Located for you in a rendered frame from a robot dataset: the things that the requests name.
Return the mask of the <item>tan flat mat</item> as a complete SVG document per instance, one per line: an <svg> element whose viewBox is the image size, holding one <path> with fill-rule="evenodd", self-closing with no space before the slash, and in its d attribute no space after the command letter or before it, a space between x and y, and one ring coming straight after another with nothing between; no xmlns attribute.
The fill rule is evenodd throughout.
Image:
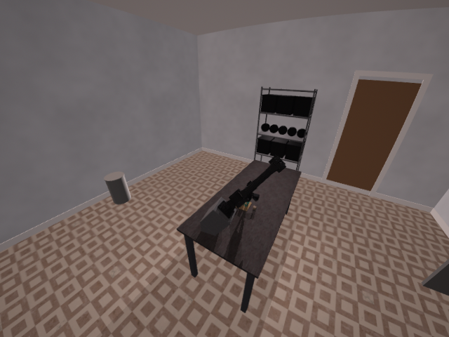
<svg viewBox="0 0 449 337"><path fill-rule="evenodd" d="M245 205L243 205L243 206L240 207L240 209L244 210L244 211L247 211L251 204L252 204L252 202L250 202L247 207Z"/></svg>

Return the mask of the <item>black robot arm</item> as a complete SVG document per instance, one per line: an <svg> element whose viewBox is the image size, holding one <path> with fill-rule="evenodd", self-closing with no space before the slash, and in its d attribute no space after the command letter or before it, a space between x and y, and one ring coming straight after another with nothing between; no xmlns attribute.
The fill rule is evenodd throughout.
<svg viewBox="0 0 449 337"><path fill-rule="evenodd" d="M243 189L243 190L238 189L229 197L230 198L229 201L226 201L226 203L225 203L225 201L222 201L220 203L218 208L219 208L219 210L221 210L221 212L223 212L223 214L226 215L226 217L231 218L231 216L234 213L234 211L232 212L232 209L235 209L236 207L240 208L244 203L246 203L248 200L250 200L251 197L255 201L257 201L258 197L260 195L253 193L253 191L256 190L257 187L261 183L263 183L268 177L270 177L271 174L273 174L276 171L278 171L280 173L286 167L283 160L279 156L276 157L276 155L269 161L269 163L272 163L272 164L270 164L270 166L262 174L260 174L256 179L254 179L252 182L250 181L246 185L245 189Z"/></svg>

